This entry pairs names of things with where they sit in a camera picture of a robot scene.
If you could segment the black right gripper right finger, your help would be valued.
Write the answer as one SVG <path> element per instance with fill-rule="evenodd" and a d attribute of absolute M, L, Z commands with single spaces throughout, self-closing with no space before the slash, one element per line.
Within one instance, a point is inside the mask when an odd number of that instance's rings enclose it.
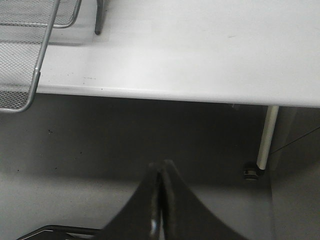
<path fill-rule="evenodd" d="M 160 204 L 166 240 L 244 240 L 214 215 L 186 185 L 175 164 L 160 167 Z"/>

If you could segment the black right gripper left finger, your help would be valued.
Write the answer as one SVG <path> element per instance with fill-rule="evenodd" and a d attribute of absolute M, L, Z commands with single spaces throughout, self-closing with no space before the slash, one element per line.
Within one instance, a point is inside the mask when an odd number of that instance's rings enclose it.
<path fill-rule="evenodd" d="M 160 236 L 160 173 L 151 163 L 121 211 L 101 230 L 102 240 L 158 240 Z"/>

